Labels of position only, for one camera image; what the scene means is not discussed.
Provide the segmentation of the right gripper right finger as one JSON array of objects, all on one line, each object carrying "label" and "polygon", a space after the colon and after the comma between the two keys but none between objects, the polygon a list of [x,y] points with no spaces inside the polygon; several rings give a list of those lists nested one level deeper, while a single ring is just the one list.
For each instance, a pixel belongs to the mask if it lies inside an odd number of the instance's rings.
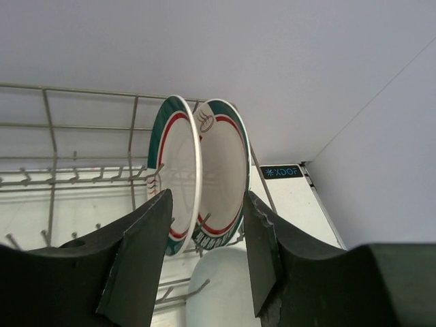
[{"label": "right gripper right finger", "polygon": [[243,200],[254,315],[263,326],[434,326],[435,245],[343,250]]}]

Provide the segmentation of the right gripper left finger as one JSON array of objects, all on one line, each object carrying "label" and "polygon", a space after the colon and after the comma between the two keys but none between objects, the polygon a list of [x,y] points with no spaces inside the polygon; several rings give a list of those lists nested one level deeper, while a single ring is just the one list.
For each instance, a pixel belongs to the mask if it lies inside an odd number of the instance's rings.
[{"label": "right gripper left finger", "polygon": [[2,326],[149,326],[172,224],[168,189],[60,247],[1,247]]}]

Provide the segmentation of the white oval plate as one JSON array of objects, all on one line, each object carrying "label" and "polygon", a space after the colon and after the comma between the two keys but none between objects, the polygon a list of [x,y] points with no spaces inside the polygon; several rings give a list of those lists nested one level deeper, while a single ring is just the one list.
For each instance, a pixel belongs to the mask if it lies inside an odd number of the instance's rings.
[{"label": "white oval plate", "polygon": [[247,252],[220,247],[196,264],[186,300],[187,326],[260,326],[253,311]]}]

